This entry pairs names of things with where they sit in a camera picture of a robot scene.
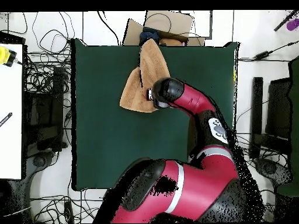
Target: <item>brown towel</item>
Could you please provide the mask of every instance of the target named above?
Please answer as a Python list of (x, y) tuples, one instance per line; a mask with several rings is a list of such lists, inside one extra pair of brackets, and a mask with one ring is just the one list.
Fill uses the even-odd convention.
[(156, 42), (150, 39), (140, 49), (140, 67), (134, 69), (128, 77), (120, 106), (143, 113), (157, 110), (152, 101), (147, 100), (146, 93), (157, 80), (164, 77), (170, 77), (167, 64)]
[(152, 101), (147, 100), (147, 89), (141, 87), (139, 74), (139, 67), (132, 70), (121, 95), (119, 105), (128, 110), (151, 113), (157, 109), (153, 106)]

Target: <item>white table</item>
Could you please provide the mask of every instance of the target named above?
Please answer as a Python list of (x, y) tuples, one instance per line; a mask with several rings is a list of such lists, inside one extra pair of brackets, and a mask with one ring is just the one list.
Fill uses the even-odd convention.
[[(22, 62), (21, 44), (0, 44), (17, 53)], [(0, 127), (0, 179), (21, 179), (22, 175), (22, 66), (0, 65), (0, 121), (12, 116)]]

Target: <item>pen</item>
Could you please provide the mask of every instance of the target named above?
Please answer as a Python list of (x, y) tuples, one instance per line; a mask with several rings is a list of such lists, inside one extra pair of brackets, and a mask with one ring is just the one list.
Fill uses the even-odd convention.
[(4, 125), (5, 122), (8, 121), (8, 119), (12, 116), (12, 113), (7, 114), (7, 116), (0, 121), (0, 127)]

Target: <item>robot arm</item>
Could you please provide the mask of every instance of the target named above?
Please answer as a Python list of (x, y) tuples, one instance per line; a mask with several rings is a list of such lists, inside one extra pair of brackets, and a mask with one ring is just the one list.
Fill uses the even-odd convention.
[(245, 194), (225, 129), (209, 99), (173, 78), (157, 81), (149, 93), (155, 107), (178, 108), (193, 117), (199, 143), (188, 163), (147, 159), (135, 164), (142, 171), (130, 183), (111, 223), (148, 223), (163, 212), (198, 222), (241, 221)]

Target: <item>green table surface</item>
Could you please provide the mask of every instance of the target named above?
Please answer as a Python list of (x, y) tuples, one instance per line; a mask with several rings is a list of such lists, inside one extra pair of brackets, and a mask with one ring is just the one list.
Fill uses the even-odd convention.
[[(171, 77), (202, 90), (232, 127), (234, 57), (226, 47), (160, 47)], [(139, 113), (119, 100), (139, 46), (84, 46), (75, 40), (76, 189), (112, 188), (140, 157), (187, 160), (189, 117), (177, 109)]]
[(278, 187), (277, 192), (284, 196), (299, 197), (299, 57), (289, 63), (290, 78), (292, 80), (290, 92), (291, 100), (291, 155), (290, 164), (293, 182)]

